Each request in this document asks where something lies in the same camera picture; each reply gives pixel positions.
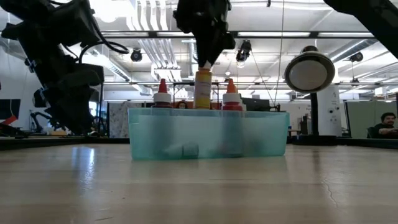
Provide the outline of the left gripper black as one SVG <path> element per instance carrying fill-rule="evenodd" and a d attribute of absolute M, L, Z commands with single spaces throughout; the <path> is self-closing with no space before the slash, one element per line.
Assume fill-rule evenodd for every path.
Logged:
<path fill-rule="evenodd" d="M 95 92 L 91 86 L 103 83 L 103 68 L 88 64 L 80 67 L 60 47 L 79 44 L 80 37 L 49 30 L 23 30 L 18 41 L 30 69 L 44 87 L 34 92 L 34 106 L 44 108 L 56 123 L 73 134 L 89 132 L 92 120 L 89 101 Z"/>

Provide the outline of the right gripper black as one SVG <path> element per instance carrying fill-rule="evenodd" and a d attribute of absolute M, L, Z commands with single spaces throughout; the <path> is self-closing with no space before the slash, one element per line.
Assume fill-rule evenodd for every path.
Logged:
<path fill-rule="evenodd" d="M 185 34 L 198 30 L 218 30 L 221 33 L 211 44 L 207 53 L 207 38 L 202 32 L 194 33 L 197 45 L 197 61 L 199 67 L 208 62 L 213 66 L 224 50 L 234 50 L 236 46 L 232 33 L 228 31 L 227 15 L 231 10 L 229 0 L 179 0 L 173 18 L 176 26 Z"/>

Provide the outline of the large yellow coloring bottle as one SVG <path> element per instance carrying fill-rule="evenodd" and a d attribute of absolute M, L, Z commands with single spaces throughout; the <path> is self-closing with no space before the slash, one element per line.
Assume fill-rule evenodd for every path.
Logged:
<path fill-rule="evenodd" d="M 194 108 L 208 110 L 211 104 L 212 73 L 211 63 L 206 62 L 195 74 Z"/>

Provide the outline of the large dark red bottle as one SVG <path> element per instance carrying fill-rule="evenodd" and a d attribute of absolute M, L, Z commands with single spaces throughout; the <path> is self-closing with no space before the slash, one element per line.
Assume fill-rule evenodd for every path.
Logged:
<path fill-rule="evenodd" d="M 167 85 L 164 78 L 160 80 L 159 90 L 153 96 L 154 104 L 152 108 L 173 108 L 171 95 L 167 91 Z"/>

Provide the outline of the green translucent plastic tray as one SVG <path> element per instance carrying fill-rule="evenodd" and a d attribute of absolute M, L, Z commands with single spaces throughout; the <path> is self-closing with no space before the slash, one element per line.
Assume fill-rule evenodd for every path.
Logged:
<path fill-rule="evenodd" d="M 128 124 L 135 160 L 179 160 L 169 159 L 164 150 L 186 142 L 199 145 L 197 159 L 231 158 L 221 150 L 222 110 L 131 108 Z M 288 126 L 288 113 L 243 111 L 242 157 L 284 155 Z"/>

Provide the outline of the marble pattern board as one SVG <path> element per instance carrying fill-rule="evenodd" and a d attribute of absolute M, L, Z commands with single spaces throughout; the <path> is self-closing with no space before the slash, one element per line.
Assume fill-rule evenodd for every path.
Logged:
<path fill-rule="evenodd" d="M 109 135 L 110 138 L 128 138 L 128 103 L 109 104 Z"/>

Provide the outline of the black monitor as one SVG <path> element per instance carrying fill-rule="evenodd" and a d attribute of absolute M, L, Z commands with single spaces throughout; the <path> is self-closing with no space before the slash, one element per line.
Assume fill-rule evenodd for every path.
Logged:
<path fill-rule="evenodd" d="M 269 100 L 243 98 L 242 101 L 247 111 L 270 111 L 271 109 Z"/>
<path fill-rule="evenodd" d="M 20 99 L 0 99 L 0 120 L 8 119 L 11 116 L 18 119 L 20 106 Z"/>

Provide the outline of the black desk lamp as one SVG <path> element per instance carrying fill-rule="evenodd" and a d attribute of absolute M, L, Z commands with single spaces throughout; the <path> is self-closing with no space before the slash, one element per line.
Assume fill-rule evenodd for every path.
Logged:
<path fill-rule="evenodd" d="M 319 91 L 330 86 L 335 76 L 333 62 L 320 53 L 314 45 L 304 47 L 292 59 L 284 72 L 286 84 L 294 91 L 310 95 L 312 133 L 300 134 L 292 138 L 292 144 L 301 146 L 335 146 L 337 137 L 322 135 L 319 132 Z"/>

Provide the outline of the ceiling light rail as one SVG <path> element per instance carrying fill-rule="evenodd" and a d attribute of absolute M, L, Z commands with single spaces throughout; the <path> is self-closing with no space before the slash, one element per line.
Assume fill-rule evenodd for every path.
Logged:
<path fill-rule="evenodd" d="M 325 32 L 325 31 L 230 31 L 234 38 L 250 39 L 374 39 L 370 32 Z M 193 37 L 192 33 L 180 31 L 102 31 L 104 37 L 112 39 L 140 38 L 184 38 Z"/>

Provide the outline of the green partition wall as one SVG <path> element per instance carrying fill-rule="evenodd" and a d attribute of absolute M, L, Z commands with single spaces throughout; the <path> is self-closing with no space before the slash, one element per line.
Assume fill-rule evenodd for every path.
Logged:
<path fill-rule="evenodd" d="M 367 138 L 368 128 L 381 123 L 384 113 L 398 112 L 395 101 L 346 101 L 345 109 L 348 129 L 355 139 Z"/>

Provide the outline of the black aluminium table frame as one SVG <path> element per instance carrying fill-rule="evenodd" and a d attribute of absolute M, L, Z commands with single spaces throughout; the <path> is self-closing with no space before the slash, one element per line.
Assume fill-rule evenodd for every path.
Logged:
<path fill-rule="evenodd" d="M 62 138 L 0 138 L 0 151 L 14 149 L 28 149 L 35 147 L 66 146 L 76 144 L 129 144 L 127 138 L 91 138 L 91 137 L 62 137 Z M 396 139 L 352 139 L 336 138 L 336 145 L 373 147 L 398 150 Z"/>

